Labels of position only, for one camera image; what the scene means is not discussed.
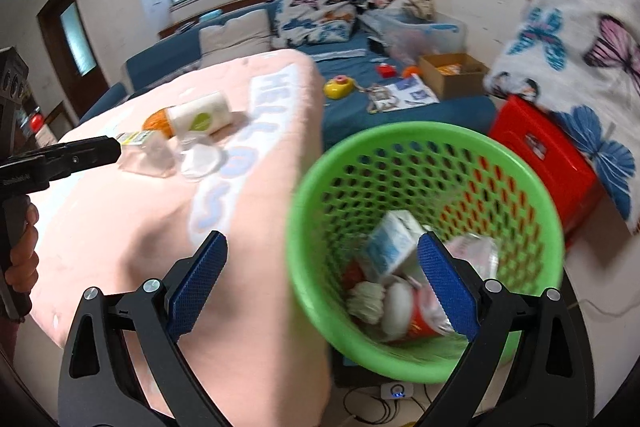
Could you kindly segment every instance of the hand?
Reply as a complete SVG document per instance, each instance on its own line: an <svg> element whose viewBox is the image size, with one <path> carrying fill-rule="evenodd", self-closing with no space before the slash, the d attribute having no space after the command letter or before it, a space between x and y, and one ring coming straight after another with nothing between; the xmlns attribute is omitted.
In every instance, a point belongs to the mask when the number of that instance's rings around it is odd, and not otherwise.
<svg viewBox="0 0 640 427"><path fill-rule="evenodd" d="M34 204L27 208L27 226L18 241L18 244L11 249L11 266L4 274L7 284L14 287L18 293L30 292L38 280L39 258L35 253L38 241L38 230L35 224L38 222L38 210Z"/></svg>

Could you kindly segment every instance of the blue gripper pad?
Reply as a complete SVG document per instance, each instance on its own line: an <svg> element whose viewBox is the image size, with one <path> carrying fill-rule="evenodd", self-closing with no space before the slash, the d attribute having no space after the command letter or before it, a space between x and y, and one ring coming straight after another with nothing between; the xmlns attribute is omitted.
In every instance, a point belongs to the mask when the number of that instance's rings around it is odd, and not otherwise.
<svg viewBox="0 0 640 427"><path fill-rule="evenodd" d="M178 261L191 263L191 266L172 291L168 302L166 330L174 342L193 329L225 266L226 254L225 236L220 232L211 232L192 258Z"/></svg>
<svg viewBox="0 0 640 427"><path fill-rule="evenodd" d="M433 232L425 233L418 241L418 262L429 280L456 333L471 342L478 334L478 307L466 288L450 254Z"/></svg>

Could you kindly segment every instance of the cardboard box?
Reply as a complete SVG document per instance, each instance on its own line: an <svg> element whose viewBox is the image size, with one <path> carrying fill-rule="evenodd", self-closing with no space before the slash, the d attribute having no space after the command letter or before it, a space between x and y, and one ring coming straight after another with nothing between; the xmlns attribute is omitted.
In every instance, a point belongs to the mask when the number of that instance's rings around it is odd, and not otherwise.
<svg viewBox="0 0 640 427"><path fill-rule="evenodd" d="M418 64L422 80L441 101L484 94L482 80L489 68L466 53L425 55ZM461 64L463 73L445 75L436 69L450 64Z"/></svg>

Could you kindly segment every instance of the door glass panel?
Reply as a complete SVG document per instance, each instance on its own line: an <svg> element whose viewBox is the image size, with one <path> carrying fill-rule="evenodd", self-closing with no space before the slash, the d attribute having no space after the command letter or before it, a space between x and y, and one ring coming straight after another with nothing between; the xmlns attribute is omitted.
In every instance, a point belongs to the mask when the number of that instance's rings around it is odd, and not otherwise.
<svg viewBox="0 0 640 427"><path fill-rule="evenodd" d="M89 42L82 29L76 3L72 3L69 8L64 10L60 19L62 20L62 28L65 31L66 42L68 42L71 48L71 54L74 56L78 71L80 71L82 76L85 76L97 65L94 54L91 52Z"/></svg>

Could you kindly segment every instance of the pink tablecloth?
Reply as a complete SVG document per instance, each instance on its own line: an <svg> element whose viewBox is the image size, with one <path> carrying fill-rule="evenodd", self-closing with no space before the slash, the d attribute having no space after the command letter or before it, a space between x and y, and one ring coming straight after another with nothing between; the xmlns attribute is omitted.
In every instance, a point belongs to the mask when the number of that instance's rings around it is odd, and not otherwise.
<svg viewBox="0 0 640 427"><path fill-rule="evenodd" d="M285 262L290 198L321 152L315 63L283 50L194 71L65 140L138 130L156 110L216 90L248 118L220 137L228 159L219 172L193 183L106 166L33 195L42 260L33 317L63 346L85 288L132 291L220 230L228 263L180 349L234 427L318 425L330 388L326 345L295 302ZM131 350L152 406L168 412L139 347Z"/></svg>

